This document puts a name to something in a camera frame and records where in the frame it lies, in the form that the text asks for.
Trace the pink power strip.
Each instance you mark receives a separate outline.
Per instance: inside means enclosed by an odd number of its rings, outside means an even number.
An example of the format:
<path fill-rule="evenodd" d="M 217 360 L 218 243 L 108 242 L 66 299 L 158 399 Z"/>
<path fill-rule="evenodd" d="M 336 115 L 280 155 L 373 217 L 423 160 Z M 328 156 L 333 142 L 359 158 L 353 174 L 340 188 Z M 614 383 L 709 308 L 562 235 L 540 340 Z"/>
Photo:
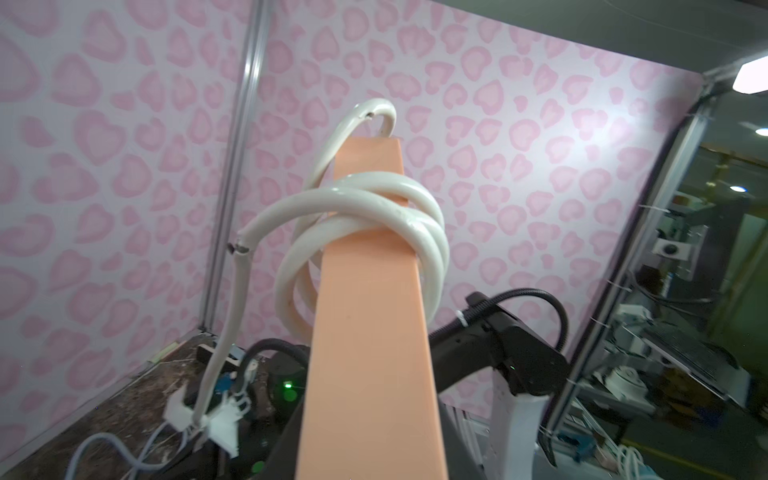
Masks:
<path fill-rule="evenodd" d="M 448 475 L 418 262 L 392 231 L 324 251 L 296 475 Z"/>

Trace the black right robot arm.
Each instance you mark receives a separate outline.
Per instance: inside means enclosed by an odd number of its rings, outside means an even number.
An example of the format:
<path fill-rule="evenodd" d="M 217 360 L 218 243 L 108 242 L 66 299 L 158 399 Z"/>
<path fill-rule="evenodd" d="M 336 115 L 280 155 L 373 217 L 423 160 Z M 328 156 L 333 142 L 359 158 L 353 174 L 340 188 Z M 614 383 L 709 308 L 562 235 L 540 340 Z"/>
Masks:
<path fill-rule="evenodd" d="M 291 355 L 308 369 L 304 397 L 261 477 L 479 479 L 438 395 L 491 369 L 503 415 L 498 474 L 530 478 L 542 412 L 569 370 L 563 304 L 534 288 L 474 293 L 434 333 L 402 308 L 394 315 L 392 325 L 379 309 L 361 324 L 344 315 L 321 328 L 309 352 L 277 339 L 251 348 Z"/>

